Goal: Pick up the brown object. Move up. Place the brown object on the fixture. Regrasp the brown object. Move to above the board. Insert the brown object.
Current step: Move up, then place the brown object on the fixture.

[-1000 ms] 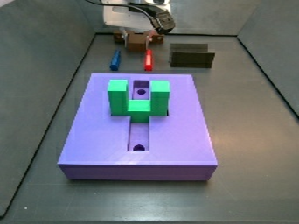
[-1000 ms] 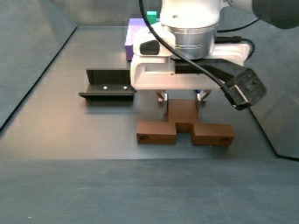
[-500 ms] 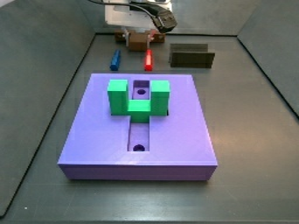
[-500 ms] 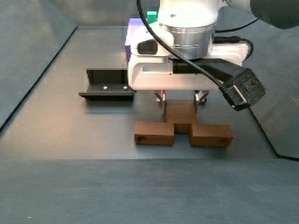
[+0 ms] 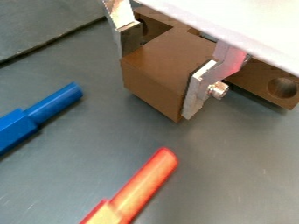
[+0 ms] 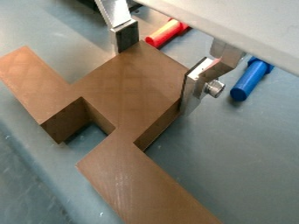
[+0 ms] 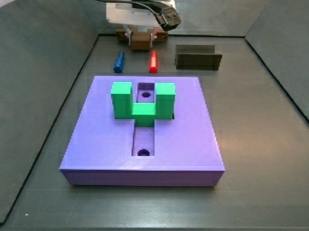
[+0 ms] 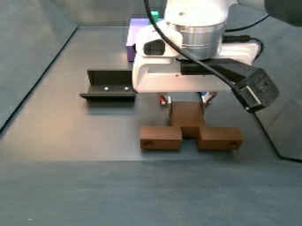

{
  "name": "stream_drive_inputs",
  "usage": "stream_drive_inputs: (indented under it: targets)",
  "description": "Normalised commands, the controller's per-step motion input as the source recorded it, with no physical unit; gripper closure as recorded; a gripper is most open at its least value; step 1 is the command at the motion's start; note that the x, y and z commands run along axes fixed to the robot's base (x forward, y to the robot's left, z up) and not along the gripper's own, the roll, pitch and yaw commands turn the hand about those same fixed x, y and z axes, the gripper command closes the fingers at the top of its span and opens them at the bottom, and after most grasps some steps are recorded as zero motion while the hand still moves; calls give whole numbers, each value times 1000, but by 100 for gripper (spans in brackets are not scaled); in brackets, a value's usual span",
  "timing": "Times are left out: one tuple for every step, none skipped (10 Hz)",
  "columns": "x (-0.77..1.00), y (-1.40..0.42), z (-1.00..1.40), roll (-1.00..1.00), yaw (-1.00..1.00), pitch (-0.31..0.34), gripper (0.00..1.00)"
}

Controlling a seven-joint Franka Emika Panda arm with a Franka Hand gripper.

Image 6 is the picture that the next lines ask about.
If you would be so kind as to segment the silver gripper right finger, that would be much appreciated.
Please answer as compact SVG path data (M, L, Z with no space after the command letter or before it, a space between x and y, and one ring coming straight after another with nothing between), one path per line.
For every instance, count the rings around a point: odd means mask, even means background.
M206 95L214 98L220 96L226 85L219 77L236 68L246 53L234 45L214 39L210 55L212 58L204 57L184 75L179 106L183 115L188 115L199 107Z

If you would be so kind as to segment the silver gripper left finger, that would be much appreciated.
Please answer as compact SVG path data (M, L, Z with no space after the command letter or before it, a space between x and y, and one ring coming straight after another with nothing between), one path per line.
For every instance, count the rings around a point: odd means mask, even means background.
M127 0L95 0L111 34L116 53L139 42L138 22L132 19Z

